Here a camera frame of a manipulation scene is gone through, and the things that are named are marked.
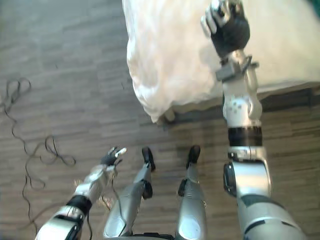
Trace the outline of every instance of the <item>robotic hand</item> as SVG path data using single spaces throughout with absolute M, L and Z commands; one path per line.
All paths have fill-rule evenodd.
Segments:
M 239 0 L 212 1 L 201 18 L 201 25 L 221 59 L 244 49 L 250 38 L 249 23 Z
M 257 98 L 257 63 L 243 49 L 250 28 L 240 0 L 213 0 L 201 25 L 221 58 L 216 78 L 223 86 L 223 116 L 228 126 L 231 162 L 224 165 L 224 189 L 236 197 L 244 239 L 307 239 L 289 213 L 271 196 Z

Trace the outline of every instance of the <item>robot forearm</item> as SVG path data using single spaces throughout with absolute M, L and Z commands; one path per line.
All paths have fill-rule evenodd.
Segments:
M 224 166 L 224 189 L 237 199 L 240 228 L 246 238 L 307 239 L 284 207 L 270 198 L 272 186 L 262 142 L 256 64 L 246 63 L 246 59 L 243 51 L 237 50 L 222 66 L 223 74 L 217 73 L 223 82 L 223 116 L 231 160 Z
M 116 152 L 113 148 L 93 167 L 90 174 L 79 184 L 71 199 L 47 221 L 36 236 L 36 240 L 78 240 L 89 211 L 105 187 L 117 176 L 115 160 L 125 153 L 126 148 Z
M 242 50 L 229 54 L 222 64 L 216 76 L 223 86 L 223 116 L 230 146 L 228 158 L 232 160 L 224 166 L 224 188 L 234 197 L 253 192 L 269 197 L 271 178 L 262 142 L 257 64 L 251 63 L 251 57 L 246 57 Z
M 224 189 L 236 197 L 245 239 L 306 239 L 288 212 L 271 196 L 271 177 L 263 147 L 252 57 L 243 49 L 250 38 L 240 0 L 213 0 L 201 18 L 203 30 L 221 58 L 216 78 L 223 86 L 223 116 L 228 127 L 230 162 L 224 166 Z

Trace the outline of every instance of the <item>white bed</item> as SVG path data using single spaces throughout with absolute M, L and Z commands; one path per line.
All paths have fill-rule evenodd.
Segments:
M 219 57 L 200 18 L 211 0 L 122 0 L 127 64 L 152 121 L 221 103 Z M 320 85 L 320 21 L 307 0 L 243 0 L 261 98 Z

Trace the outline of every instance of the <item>black cable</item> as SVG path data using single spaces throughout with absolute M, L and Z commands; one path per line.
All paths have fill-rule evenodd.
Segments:
M 22 86 L 24 83 L 27 83 L 27 87 L 25 90 L 22 89 Z M 16 89 L 13 90 L 12 93 L 10 93 L 10 88 L 13 84 L 16 84 Z M 7 81 L 6 83 L 6 90 L 5 90 L 5 97 L 3 99 L 3 102 L 0 104 L 0 108 L 3 108 L 3 111 L 5 113 L 5 115 L 11 120 L 12 122 L 12 126 L 11 126 L 11 133 L 12 136 L 15 139 L 18 139 L 22 142 L 23 144 L 23 149 L 25 154 L 28 156 L 28 159 L 25 161 L 25 165 L 24 165 L 24 169 L 25 169 L 25 183 L 22 189 L 22 197 L 23 199 L 27 202 L 28 204 L 28 218 L 29 218 L 29 223 L 24 226 L 24 227 L 20 227 L 17 230 L 22 230 L 25 229 L 27 227 L 29 227 L 30 225 L 34 225 L 35 228 L 35 235 L 37 235 L 38 233 L 38 226 L 35 223 L 35 220 L 40 217 L 41 214 L 43 214 L 45 211 L 47 211 L 48 209 L 53 208 L 53 206 L 57 206 L 57 204 L 53 204 L 50 205 L 49 207 L 45 208 L 44 210 L 42 210 L 36 217 L 31 218 L 31 203 L 29 201 L 29 199 L 27 198 L 26 194 L 25 194 L 25 190 L 26 187 L 29 183 L 30 188 L 38 191 L 38 190 L 43 190 L 46 187 L 46 183 L 40 179 L 39 177 L 35 176 L 35 175 L 31 175 L 29 169 L 28 169 L 28 164 L 30 163 L 30 161 L 34 158 L 39 158 L 39 160 L 45 164 L 45 165 L 52 165 L 54 164 L 57 159 L 60 159 L 65 165 L 72 167 L 76 164 L 76 159 L 73 156 L 70 155 L 61 155 L 59 154 L 57 147 L 56 147 L 56 140 L 54 138 L 53 135 L 49 135 L 45 138 L 44 142 L 40 142 L 36 145 L 36 147 L 34 148 L 34 150 L 32 151 L 32 153 L 27 151 L 27 141 L 24 140 L 22 137 L 16 135 L 15 133 L 15 127 L 17 126 L 18 121 L 12 117 L 9 113 L 11 111 L 11 108 L 14 104 L 16 104 L 18 102 L 18 100 L 24 96 L 25 94 L 27 94 L 28 92 L 30 92 L 32 88 L 31 82 L 22 77 L 18 80 L 11 80 L 11 81 Z M 37 151 L 40 147 L 44 146 L 45 150 L 47 153 L 51 154 L 54 156 L 53 160 L 51 161 L 43 161 L 43 158 L 41 155 L 37 155 Z M 40 183 L 41 187 L 35 187 L 33 185 L 33 182 L 38 182 Z M 12 222 L 0 222 L 0 224 L 5 224 L 5 225 L 13 225 L 14 223 Z
M 116 199 L 117 199 L 117 201 L 118 201 L 118 203 L 119 203 L 119 213 L 120 213 L 120 217 L 121 217 L 122 221 L 124 222 L 123 229 L 121 230 L 121 232 L 120 232 L 120 234 L 119 234 L 119 236 L 121 236 L 121 234 L 123 233 L 123 231 L 126 229 L 127 222 L 126 222 L 124 216 L 122 215 L 122 208 L 121 208 L 120 197 L 119 197 L 117 191 L 115 190 L 114 180 L 113 180 L 113 179 L 111 180 L 111 188 L 112 188 L 112 191 L 113 191 L 113 193 L 114 193 L 114 195 L 115 195 L 115 197 L 116 197 Z
M 86 216 L 86 222 L 88 223 L 88 227 L 89 227 L 89 231 L 90 231 L 90 237 L 89 237 L 89 240 L 92 239 L 92 228 L 91 228 L 91 224 L 90 224 L 90 221 L 89 221 L 89 212 L 88 212 L 88 215 Z
M 246 59 L 247 59 L 247 61 L 242 68 L 242 74 L 244 74 L 247 71 L 248 67 L 251 65 L 252 55 L 247 56 Z

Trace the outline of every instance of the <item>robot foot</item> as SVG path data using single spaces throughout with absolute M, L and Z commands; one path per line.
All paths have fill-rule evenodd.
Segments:
M 186 166 L 185 166 L 186 169 L 188 169 L 191 164 L 196 164 L 197 163 L 199 155 L 200 155 L 200 150 L 201 149 L 200 149 L 199 145 L 193 145 L 190 148 L 189 155 L 188 155 L 188 160 L 187 160 L 187 163 L 186 163 Z

